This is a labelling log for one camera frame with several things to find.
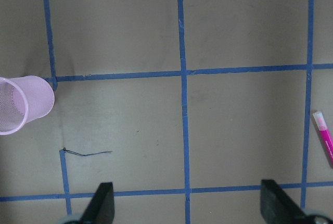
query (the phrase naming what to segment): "cup rim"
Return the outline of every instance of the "cup rim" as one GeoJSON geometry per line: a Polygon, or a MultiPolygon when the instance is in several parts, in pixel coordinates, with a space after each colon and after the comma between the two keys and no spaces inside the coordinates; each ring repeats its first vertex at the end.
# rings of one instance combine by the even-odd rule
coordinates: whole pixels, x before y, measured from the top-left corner
{"type": "Polygon", "coordinates": [[[4,78],[4,77],[0,77],[0,81],[7,82],[10,85],[12,85],[13,87],[15,87],[15,89],[17,89],[18,92],[20,92],[20,95],[22,96],[23,101],[24,101],[25,113],[24,113],[24,117],[23,117],[23,120],[21,121],[20,125],[9,131],[0,131],[0,135],[13,134],[13,133],[17,132],[18,130],[20,130],[24,126],[24,124],[27,122],[28,115],[29,115],[28,99],[27,99],[26,95],[24,94],[23,90],[20,88],[20,86],[17,83],[11,81],[8,78],[4,78]]]}

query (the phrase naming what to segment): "blue tape grid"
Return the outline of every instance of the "blue tape grid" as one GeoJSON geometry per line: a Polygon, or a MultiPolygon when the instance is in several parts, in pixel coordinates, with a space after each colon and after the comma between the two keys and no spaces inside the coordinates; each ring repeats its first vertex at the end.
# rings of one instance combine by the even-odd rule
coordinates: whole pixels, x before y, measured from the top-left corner
{"type": "MultiPolygon", "coordinates": [[[[303,144],[303,162],[302,162],[302,182],[281,184],[283,189],[301,189],[301,207],[305,207],[306,188],[333,186],[333,181],[312,182],[306,181],[308,171],[308,149],[309,149],[309,126],[310,126],[310,108],[311,108],[311,82],[312,71],[320,69],[333,69],[333,64],[312,64],[313,52],[313,22],[314,22],[314,0],[309,0],[308,7],[308,56],[305,65],[281,65],[281,66],[259,66],[259,67],[235,67],[235,68],[216,68],[216,69],[198,69],[187,70],[185,57],[185,40],[184,40],[184,9],[183,0],[178,1],[178,28],[180,43],[180,71],[158,71],[158,72],[137,72],[137,73],[119,73],[119,74],[93,74],[89,76],[56,76],[55,55],[53,47],[53,35],[50,20],[49,0],[44,1],[45,23],[48,41],[48,51],[50,58],[51,77],[45,78],[46,81],[53,84],[56,90],[58,82],[70,81],[89,81],[89,80],[112,80],[112,79],[132,79],[132,78],[151,78],[151,77],[181,77],[182,79],[182,116],[183,116],[183,138],[184,138],[184,175],[185,188],[171,190],[145,190],[145,191],[123,191],[115,192],[118,196],[134,195],[168,195],[184,194],[185,195],[185,222],[190,224],[190,194],[192,193],[209,193],[209,192],[232,192],[232,191],[251,191],[259,190],[260,185],[245,186],[225,186],[216,188],[190,188],[190,167],[189,167],[189,139],[188,139],[188,116],[187,116],[187,76],[200,74],[224,74],[224,73],[245,73],[245,72],[271,72],[287,70],[304,70],[306,71],[306,94],[305,94],[305,117],[304,117],[304,144],[303,144]]],[[[46,199],[65,199],[67,214],[71,214],[71,198],[92,197],[94,193],[70,194],[69,182],[67,175],[67,165],[65,151],[60,150],[60,162],[63,179],[64,194],[49,195],[30,195],[30,196],[13,196],[0,197],[0,202],[9,201],[27,201],[27,200],[46,200],[46,199]]]]}

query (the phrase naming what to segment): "mesh pencil holder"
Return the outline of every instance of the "mesh pencil holder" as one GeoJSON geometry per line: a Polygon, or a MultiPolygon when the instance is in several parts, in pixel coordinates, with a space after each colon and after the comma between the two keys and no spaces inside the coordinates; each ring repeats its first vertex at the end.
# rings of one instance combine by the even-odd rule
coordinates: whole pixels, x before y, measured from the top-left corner
{"type": "Polygon", "coordinates": [[[12,134],[24,124],[46,116],[53,105],[53,90],[44,79],[0,77],[0,135],[12,134]]]}

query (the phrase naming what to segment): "pink mesh basket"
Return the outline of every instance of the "pink mesh basket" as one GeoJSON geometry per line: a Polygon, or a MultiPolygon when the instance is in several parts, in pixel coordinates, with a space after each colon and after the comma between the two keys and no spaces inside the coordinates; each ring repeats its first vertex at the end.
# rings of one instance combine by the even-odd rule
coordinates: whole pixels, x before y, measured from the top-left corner
{"type": "Polygon", "coordinates": [[[46,116],[53,105],[53,90],[44,79],[0,77],[0,135],[12,134],[27,122],[46,116]]]}

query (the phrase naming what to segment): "highlighter pen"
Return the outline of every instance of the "highlighter pen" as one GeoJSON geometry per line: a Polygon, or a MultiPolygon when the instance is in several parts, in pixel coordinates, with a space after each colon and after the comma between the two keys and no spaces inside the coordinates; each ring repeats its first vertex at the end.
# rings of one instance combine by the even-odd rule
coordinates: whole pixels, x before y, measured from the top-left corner
{"type": "Polygon", "coordinates": [[[317,111],[313,113],[313,117],[317,123],[317,126],[319,128],[319,132],[323,138],[323,141],[325,143],[325,146],[327,148],[329,159],[333,165],[333,140],[331,137],[331,134],[329,133],[329,130],[327,128],[326,122],[324,120],[323,113],[321,111],[317,111]]]}

